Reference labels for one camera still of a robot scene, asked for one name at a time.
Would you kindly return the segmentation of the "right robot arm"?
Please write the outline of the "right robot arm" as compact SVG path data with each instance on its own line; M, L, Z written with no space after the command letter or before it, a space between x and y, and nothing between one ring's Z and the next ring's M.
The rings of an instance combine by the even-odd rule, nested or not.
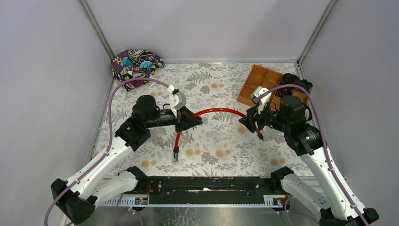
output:
M270 188L276 194L284 191L306 206L322 226L367 226L379 219L373 208L367 208L350 189L332 159L330 150L323 146L320 131L307 122L308 106L300 98L285 96L279 110L273 111L266 104L247 109L246 118L239 122L251 132L267 126L280 131L287 145L308 166L323 193L302 184L288 167L272 172Z

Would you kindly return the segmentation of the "red cable lock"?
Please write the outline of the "red cable lock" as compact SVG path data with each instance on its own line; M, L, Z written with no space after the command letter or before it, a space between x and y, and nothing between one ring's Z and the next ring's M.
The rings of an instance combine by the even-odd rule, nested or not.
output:
M230 109L230 108L209 108L209 109L205 109L205 110L196 112L196 113L192 114L191 117L196 119L202 115L209 114L209 113L231 113L231 114L239 116L241 119L247 118L244 113L241 113L237 110ZM179 141L180 141L182 132L183 131L181 130L176 133L176 138L175 138L175 143L174 143L174 148L173 148L173 158L175 161L178 161L178 159L179 159L179 151L180 151Z

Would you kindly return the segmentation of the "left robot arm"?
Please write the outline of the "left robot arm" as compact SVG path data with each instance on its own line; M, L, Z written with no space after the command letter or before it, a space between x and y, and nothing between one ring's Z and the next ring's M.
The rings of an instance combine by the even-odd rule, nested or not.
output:
M153 96L140 96L133 105L131 116L116 132L110 132L110 142L105 149L68 179L58 178L51 184L52 206L57 206L71 224L79 225L94 213L100 203L124 192L143 192L146 181L133 170L128 169L108 181L104 181L104 177L151 137L151 128L174 126L179 133L201 125L202 119L185 104L184 96L172 94L169 108L160 109Z

